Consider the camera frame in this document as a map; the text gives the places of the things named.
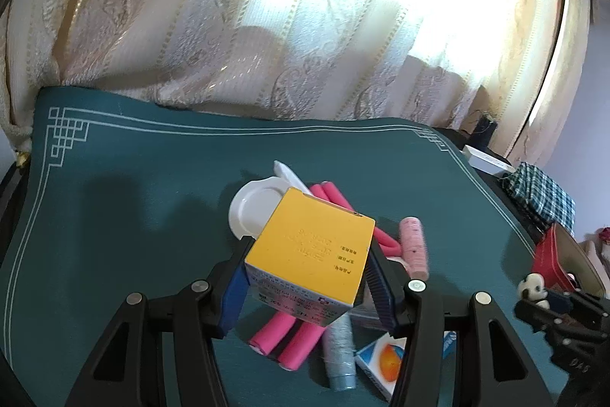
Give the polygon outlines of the blue white medicine box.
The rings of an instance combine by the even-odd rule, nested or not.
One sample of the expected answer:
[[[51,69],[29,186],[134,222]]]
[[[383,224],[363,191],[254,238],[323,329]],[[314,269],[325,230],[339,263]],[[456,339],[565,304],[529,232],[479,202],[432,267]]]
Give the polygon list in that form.
[[[386,401],[392,398],[405,347],[405,338],[394,339],[389,334],[384,334],[356,352],[356,364]]]

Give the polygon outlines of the panda figurine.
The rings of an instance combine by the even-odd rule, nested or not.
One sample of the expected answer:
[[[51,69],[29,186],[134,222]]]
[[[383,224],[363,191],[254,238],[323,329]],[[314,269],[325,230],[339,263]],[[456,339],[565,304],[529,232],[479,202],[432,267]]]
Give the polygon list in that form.
[[[539,273],[528,274],[517,287],[520,299],[532,302],[545,310],[550,309],[548,291],[545,287],[544,277]]]

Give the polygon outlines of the light blue glitter tube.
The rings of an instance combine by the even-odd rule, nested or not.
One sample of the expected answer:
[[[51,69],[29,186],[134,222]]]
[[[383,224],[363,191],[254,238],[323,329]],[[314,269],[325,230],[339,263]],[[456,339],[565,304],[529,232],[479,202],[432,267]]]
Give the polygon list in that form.
[[[355,346],[350,315],[343,314],[323,334],[324,362],[332,391],[350,391],[357,386]]]

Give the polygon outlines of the yellow white carton box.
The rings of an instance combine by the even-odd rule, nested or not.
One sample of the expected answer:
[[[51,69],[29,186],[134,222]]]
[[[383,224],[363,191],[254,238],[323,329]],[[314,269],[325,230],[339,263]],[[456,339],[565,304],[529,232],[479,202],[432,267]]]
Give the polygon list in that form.
[[[327,327],[353,308],[371,242],[350,212],[291,188],[244,259],[251,293]]]

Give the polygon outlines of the clear tape dispenser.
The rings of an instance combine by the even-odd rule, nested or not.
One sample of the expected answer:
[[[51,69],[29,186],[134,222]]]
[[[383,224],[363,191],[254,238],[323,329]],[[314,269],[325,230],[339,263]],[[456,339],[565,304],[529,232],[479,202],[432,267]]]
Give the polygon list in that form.
[[[373,296],[366,277],[362,278],[355,306],[348,311],[348,315],[350,315],[352,324],[357,325],[358,327],[369,328],[369,330],[376,331],[387,330],[376,311]]]

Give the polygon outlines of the pink foam curler rod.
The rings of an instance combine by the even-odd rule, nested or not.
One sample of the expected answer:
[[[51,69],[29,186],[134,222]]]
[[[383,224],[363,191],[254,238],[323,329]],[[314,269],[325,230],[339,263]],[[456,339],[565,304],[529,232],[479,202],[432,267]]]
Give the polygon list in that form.
[[[313,184],[309,187],[309,190],[314,197],[331,203],[333,207],[350,212],[353,220],[360,223],[369,235],[369,239],[375,240],[382,250],[382,254],[386,257],[399,257],[401,255],[402,248],[399,242],[393,236],[384,232],[382,228],[379,228],[373,219],[356,212],[334,183],[326,181]]]
[[[249,340],[248,345],[260,356],[269,356],[280,347],[277,362],[285,371],[294,372],[325,333],[325,327],[277,311]]]

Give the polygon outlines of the red tin box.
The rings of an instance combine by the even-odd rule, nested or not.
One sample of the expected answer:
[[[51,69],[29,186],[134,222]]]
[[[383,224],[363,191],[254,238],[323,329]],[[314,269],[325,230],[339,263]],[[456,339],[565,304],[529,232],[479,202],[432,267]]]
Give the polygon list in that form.
[[[536,245],[531,272],[540,274],[545,286],[555,291],[580,289],[603,298],[609,290],[585,251],[558,223],[553,223]]]

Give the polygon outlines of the white round lid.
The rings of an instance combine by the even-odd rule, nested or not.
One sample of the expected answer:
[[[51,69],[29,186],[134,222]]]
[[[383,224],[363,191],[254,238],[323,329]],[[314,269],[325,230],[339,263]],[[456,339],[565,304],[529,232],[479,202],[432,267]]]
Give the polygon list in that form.
[[[245,184],[228,208],[228,225],[233,235],[238,240],[244,236],[257,239],[289,188],[288,182],[277,177]]]

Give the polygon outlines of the plaid folded cloth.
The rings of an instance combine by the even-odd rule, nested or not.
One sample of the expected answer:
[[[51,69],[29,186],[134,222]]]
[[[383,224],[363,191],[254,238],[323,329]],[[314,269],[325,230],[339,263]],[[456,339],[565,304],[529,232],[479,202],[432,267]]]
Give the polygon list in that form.
[[[499,179],[499,187],[540,230],[559,224],[570,235],[574,233],[575,201],[536,165],[522,162]]]

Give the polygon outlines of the green table mat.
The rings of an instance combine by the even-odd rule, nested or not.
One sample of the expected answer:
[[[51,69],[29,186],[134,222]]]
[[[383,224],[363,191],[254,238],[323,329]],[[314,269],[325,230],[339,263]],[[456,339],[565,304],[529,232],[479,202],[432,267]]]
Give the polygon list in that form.
[[[405,120],[271,122],[55,88],[35,103],[27,195],[1,266],[1,347],[39,406],[65,403],[131,292],[177,292],[231,255],[228,207],[275,162],[334,183],[390,235],[420,219],[430,285],[511,314],[533,241],[447,137]]]

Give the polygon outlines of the small pink hair roller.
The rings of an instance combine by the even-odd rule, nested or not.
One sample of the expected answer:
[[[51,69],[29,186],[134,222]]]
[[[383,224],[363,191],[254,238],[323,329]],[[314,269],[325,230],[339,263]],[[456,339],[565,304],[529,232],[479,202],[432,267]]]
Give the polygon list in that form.
[[[399,241],[402,258],[408,267],[411,279],[426,282],[429,278],[428,253],[421,221],[406,217],[399,223]]]

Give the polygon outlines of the white tube sachet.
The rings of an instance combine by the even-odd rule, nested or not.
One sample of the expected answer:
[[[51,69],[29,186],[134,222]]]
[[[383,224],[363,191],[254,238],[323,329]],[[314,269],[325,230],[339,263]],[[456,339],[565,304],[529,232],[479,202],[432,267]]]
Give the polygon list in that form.
[[[301,192],[312,195],[309,188],[302,182],[302,180],[284,163],[275,160],[273,163],[273,171],[276,177],[285,180],[294,188],[297,188]]]

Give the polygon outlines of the white power strip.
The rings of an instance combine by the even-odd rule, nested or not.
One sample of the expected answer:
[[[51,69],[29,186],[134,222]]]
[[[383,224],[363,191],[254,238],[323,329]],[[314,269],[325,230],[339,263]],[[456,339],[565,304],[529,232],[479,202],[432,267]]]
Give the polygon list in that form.
[[[514,174],[516,171],[516,168],[511,164],[505,163],[472,146],[465,145],[462,149],[462,154],[471,167],[478,171],[485,172],[487,175],[493,175],[494,177],[500,178],[503,175]]]

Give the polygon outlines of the beige lace curtain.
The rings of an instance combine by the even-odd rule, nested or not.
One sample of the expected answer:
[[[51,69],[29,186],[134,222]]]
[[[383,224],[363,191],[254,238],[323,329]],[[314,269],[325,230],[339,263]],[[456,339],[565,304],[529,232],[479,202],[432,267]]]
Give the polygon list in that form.
[[[273,120],[497,128],[544,163],[579,85],[591,0],[8,0],[1,127],[31,146],[39,90],[79,86]]]

